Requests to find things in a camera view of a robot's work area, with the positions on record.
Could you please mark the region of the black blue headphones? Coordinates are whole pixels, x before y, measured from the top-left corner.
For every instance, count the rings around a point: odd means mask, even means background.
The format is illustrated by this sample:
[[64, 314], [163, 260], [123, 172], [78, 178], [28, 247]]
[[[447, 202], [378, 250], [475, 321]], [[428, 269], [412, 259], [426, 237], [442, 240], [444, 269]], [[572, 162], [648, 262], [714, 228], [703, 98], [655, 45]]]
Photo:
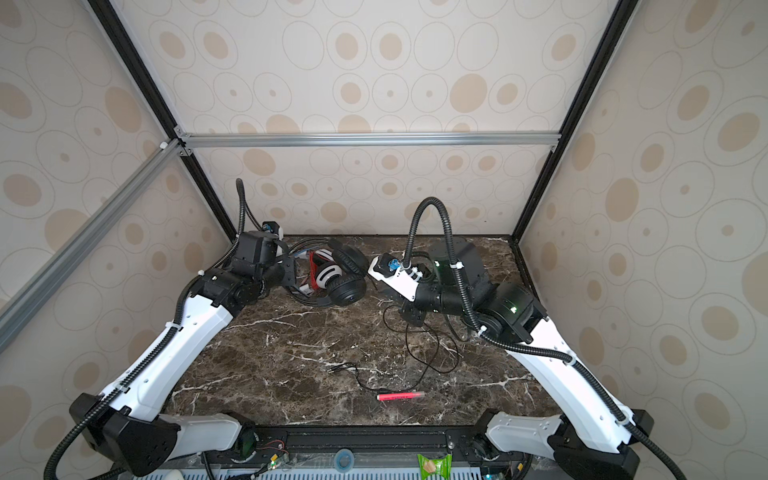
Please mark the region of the black blue headphones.
[[[325, 290], [305, 295], [299, 291], [299, 286], [309, 274], [309, 261], [300, 255], [308, 250], [329, 249], [334, 260], [340, 265], [343, 274], [331, 280]], [[299, 240], [291, 246], [286, 256], [295, 259], [297, 268], [297, 288], [286, 289], [287, 293], [299, 303], [311, 307], [349, 306], [361, 300], [367, 291], [366, 268], [367, 257], [356, 247], [342, 244], [332, 238], [307, 238]]]

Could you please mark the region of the white black headphones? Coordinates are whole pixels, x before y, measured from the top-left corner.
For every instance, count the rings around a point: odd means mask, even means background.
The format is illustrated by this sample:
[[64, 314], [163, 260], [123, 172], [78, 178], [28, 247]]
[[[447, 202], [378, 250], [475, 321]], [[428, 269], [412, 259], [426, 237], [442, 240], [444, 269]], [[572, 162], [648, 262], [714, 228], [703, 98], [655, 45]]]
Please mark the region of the white black headphones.
[[302, 253], [300, 258], [306, 258], [309, 261], [309, 274], [299, 286], [299, 291], [305, 295], [325, 290], [331, 280], [343, 274], [342, 268], [334, 260], [329, 249], [308, 250]]

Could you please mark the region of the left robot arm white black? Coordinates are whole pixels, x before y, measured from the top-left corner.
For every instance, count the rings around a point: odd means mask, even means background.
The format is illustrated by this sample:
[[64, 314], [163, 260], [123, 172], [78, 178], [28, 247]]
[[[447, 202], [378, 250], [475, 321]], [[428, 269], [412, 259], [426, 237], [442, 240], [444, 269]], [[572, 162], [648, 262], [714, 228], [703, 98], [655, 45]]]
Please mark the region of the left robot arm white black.
[[242, 310], [282, 284], [284, 244], [276, 223], [245, 228], [254, 217], [244, 183], [236, 182], [238, 232], [229, 250], [182, 289], [161, 335], [100, 394], [82, 394], [70, 407], [74, 427], [55, 447], [43, 476], [54, 479], [77, 438], [114, 462], [105, 473], [147, 475], [170, 459], [250, 446], [246, 421], [236, 414], [173, 417], [162, 414], [173, 387], [206, 345]]

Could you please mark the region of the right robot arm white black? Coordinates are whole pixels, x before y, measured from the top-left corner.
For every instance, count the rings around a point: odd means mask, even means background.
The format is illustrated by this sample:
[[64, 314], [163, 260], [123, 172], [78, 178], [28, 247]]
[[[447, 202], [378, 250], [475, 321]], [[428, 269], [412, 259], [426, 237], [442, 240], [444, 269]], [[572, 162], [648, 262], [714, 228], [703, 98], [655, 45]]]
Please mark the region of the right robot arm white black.
[[[436, 209], [443, 229], [439, 253], [429, 258], [436, 277], [419, 279], [414, 244], [424, 212]], [[436, 197], [415, 209], [401, 261], [388, 260], [387, 284], [406, 308], [462, 319], [470, 333], [522, 364], [561, 409], [552, 417], [491, 414], [483, 433], [497, 451], [519, 451], [554, 460], [573, 479], [631, 479], [640, 444], [676, 479], [685, 474], [650, 438], [653, 418], [632, 410], [606, 389], [569, 347], [540, 301], [524, 287], [492, 283], [474, 245], [453, 234], [449, 213]]]

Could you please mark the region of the pink marker pen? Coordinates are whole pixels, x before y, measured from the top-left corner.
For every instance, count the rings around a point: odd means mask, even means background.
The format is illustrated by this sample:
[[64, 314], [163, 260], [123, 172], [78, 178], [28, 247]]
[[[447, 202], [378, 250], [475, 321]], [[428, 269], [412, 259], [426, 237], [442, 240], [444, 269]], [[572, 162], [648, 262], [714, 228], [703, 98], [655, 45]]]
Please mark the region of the pink marker pen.
[[387, 401], [416, 399], [416, 398], [421, 398], [423, 396], [424, 396], [423, 392], [411, 391], [411, 392], [397, 392], [397, 393], [380, 393], [376, 395], [376, 399], [378, 401], [387, 402]]

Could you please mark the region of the green snack packet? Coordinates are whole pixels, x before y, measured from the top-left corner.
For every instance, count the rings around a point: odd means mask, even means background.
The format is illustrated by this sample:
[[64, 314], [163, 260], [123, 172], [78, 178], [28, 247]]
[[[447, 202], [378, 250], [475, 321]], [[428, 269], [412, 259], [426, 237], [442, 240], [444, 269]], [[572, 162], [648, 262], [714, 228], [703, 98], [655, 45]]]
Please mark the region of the green snack packet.
[[421, 480], [439, 478], [443, 480], [451, 479], [452, 455], [447, 454], [442, 458], [428, 458], [422, 454], [417, 455], [419, 464], [419, 475]]

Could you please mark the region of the blue tape roll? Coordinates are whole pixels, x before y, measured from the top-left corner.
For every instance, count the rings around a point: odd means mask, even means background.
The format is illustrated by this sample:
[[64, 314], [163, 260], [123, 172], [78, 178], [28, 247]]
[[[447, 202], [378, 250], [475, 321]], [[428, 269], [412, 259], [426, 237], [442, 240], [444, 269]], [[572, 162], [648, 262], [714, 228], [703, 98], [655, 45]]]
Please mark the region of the blue tape roll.
[[354, 468], [355, 456], [349, 449], [338, 450], [333, 457], [333, 467], [340, 474], [347, 474]]

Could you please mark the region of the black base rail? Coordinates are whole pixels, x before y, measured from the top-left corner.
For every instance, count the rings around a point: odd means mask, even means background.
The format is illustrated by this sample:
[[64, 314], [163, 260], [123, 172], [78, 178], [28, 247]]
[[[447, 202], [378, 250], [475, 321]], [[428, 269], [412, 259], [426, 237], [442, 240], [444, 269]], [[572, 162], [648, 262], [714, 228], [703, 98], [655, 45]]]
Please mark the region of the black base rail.
[[[333, 457], [354, 453], [351, 472]], [[472, 425], [272, 426], [254, 429], [251, 452], [191, 454], [169, 460], [147, 479], [419, 479], [417, 455], [452, 455], [451, 479], [523, 479], [533, 456], [498, 453]]]

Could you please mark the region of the aluminium back rail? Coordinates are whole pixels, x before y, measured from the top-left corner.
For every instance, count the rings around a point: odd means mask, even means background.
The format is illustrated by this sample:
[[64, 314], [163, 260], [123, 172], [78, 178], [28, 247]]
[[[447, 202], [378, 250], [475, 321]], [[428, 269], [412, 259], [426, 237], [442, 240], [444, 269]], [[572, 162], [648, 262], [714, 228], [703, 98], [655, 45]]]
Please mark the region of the aluminium back rail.
[[372, 132], [302, 134], [191, 134], [181, 136], [192, 148], [407, 147], [557, 145], [555, 131], [522, 132]]

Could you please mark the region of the aluminium rail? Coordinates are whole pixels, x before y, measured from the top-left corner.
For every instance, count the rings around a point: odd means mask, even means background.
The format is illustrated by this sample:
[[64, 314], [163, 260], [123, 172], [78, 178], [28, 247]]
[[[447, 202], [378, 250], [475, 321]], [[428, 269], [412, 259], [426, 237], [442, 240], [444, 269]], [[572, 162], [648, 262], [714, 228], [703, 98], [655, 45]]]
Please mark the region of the aluminium rail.
[[407, 147], [557, 145], [555, 131], [522, 132], [372, 132], [302, 134], [191, 134], [181, 136], [192, 148]]
[[169, 140], [156, 150], [9, 301], [1, 312], [2, 350], [18, 337], [180, 150], [178, 139]]

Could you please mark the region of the black corner frame post left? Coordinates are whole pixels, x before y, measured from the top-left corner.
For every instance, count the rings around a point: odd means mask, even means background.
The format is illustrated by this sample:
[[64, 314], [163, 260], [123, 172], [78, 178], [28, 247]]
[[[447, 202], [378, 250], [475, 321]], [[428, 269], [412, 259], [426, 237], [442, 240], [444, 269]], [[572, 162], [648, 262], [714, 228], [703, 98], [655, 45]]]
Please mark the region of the black corner frame post left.
[[214, 191], [193, 150], [182, 139], [183, 130], [172, 113], [155, 78], [150, 73], [128, 31], [118, 17], [118, 11], [110, 1], [89, 0], [86, 4], [93, 11], [111, 45], [138, 87], [161, 129], [171, 140], [178, 140], [182, 146], [180, 158], [187, 173], [197, 187], [203, 200], [229, 240], [234, 240], [236, 228], [227, 214], [218, 194]]

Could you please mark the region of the black corner frame post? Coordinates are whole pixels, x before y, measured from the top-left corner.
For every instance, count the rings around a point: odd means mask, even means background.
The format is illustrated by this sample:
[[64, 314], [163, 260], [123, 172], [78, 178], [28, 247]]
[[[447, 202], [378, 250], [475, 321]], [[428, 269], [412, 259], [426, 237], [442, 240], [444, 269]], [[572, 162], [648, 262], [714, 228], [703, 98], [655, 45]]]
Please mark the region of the black corner frame post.
[[218, 194], [214, 191], [193, 150], [182, 139], [183, 130], [172, 113], [155, 78], [150, 73], [128, 31], [118, 17], [118, 11], [110, 1], [89, 0], [86, 4], [93, 11], [111, 45], [138, 87], [161, 129], [171, 140], [178, 140], [182, 146], [180, 158], [187, 173], [197, 187], [203, 200], [229, 240], [234, 240], [236, 228], [227, 214]]
[[509, 238], [511, 246], [518, 246], [552, 180], [567, 147], [593, 98], [608, 65], [618, 48], [624, 32], [639, 4], [638, 0], [620, 0], [616, 3], [596, 50], [587, 66], [585, 75], [575, 91], [575, 96], [559, 130], [557, 145], [548, 154], [533, 189], [524, 205], [521, 216]]

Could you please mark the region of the aluminium left rail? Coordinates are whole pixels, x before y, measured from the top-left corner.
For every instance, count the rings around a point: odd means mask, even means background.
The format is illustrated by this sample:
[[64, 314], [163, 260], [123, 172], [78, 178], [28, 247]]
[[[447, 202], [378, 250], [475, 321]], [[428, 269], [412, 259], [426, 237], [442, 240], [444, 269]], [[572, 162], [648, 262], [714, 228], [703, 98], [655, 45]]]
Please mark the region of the aluminium left rail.
[[180, 150], [178, 139], [169, 140], [156, 150], [9, 301], [1, 312], [2, 350], [18, 337]]

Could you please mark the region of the black corner frame post right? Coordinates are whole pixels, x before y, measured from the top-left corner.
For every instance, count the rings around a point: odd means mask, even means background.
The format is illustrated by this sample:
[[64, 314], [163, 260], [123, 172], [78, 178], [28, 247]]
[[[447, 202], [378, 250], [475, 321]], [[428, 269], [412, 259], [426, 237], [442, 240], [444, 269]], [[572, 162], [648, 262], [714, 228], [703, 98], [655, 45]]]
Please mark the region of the black corner frame post right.
[[509, 238], [511, 246], [518, 246], [552, 180], [567, 147], [593, 98], [608, 65], [618, 48], [624, 32], [639, 4], [638, 0], [620, 0], [616, 3], [596, 50], [587, 66], [585, 75], [575, 91], [575, 96], [559, 130], [557, 145], [548, 154], [533, 189], [524, 205], [521, 216]]

